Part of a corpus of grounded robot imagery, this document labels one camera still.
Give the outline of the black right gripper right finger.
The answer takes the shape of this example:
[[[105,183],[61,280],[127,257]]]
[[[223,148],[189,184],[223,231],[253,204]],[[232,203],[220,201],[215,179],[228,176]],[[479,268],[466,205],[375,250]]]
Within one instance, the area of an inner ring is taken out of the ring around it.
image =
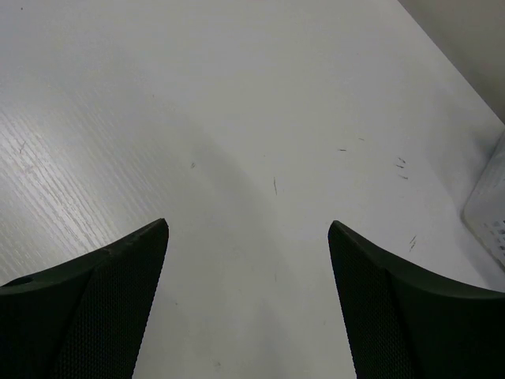
[[[335,285],[359,378],[502,378],[504,294],[449,279],[335,221]]]

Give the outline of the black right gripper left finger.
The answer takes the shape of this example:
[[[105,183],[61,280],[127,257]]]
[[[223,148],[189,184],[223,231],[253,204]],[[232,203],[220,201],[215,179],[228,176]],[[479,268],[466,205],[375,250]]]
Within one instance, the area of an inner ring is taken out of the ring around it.
[[[1,287],[3,378],[131,378],[169,240],[158,219]]]

